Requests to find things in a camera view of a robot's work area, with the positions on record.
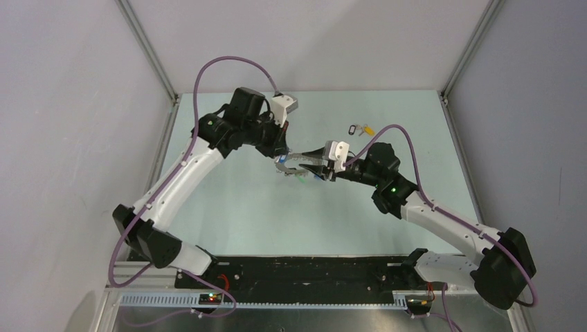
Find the large metal keyring with clips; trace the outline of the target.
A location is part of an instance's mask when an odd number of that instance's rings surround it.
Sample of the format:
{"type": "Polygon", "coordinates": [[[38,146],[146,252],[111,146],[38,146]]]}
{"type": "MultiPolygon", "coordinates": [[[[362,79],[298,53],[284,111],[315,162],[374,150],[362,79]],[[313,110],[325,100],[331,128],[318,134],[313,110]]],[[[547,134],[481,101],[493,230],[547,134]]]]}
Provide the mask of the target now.
{"type": "Polygon", "coordinates": [[[289,153],[287,155],[280,155],[273,160],[274,165],[276,166],[277,173],[282,174],[286,177],[303,177],[306,180],[308,175],[313,176],[313,174],[303,168],[300,167],[301,155],[299,153],[289,153]],[[279,164],[278,159],[281,156],[286,156],[287,161],[284,164],[279,164]]]}

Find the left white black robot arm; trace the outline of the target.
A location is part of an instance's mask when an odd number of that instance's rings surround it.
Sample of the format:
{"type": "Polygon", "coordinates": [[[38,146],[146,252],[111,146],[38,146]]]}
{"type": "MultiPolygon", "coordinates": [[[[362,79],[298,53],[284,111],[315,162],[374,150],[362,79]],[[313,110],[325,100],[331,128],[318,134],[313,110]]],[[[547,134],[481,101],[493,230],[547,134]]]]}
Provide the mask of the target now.
{"type": "Polygon", "coordinates": [[[202,288],[214,286],[219,279],[214,257],[170,234],[170,226],[198,184],[232,151],[250,145],[269,158],[286,154],[287,115],[297,106],[290,95],[268,99],[252,89],[236,89],[228,104],[198,120],[187,147],[154,187],[133,206],[114,210],[124,243],[156,268],[187,270],[202,288]]]}

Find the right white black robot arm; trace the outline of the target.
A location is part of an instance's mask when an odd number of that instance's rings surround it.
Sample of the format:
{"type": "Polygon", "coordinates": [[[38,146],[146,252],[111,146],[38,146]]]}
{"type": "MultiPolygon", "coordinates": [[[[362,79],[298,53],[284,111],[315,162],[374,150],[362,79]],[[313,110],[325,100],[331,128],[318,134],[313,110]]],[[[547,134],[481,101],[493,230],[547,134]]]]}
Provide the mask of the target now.
{"type": "Polygon", "coordinates": [[[389,143],[374,143],[365,158],[352,160],[348,154],[346,142],[329,141],[320,149],[303,153],[320,164],[304,164],[302,168],[323,181],[342,178],[372,186],[372,201],[381,213],[428,230],[463,255],[444,258],[424,252],[402,270],[407,287],[418,289],[427,282],[445,282],[473,288],[499,309],[523,304],[519,296],[531,286],[536,266],[520,231],[508,228],[502,232],[463,219],[425,198],[422,189],[400,174],[400,160],[389,143]]]}

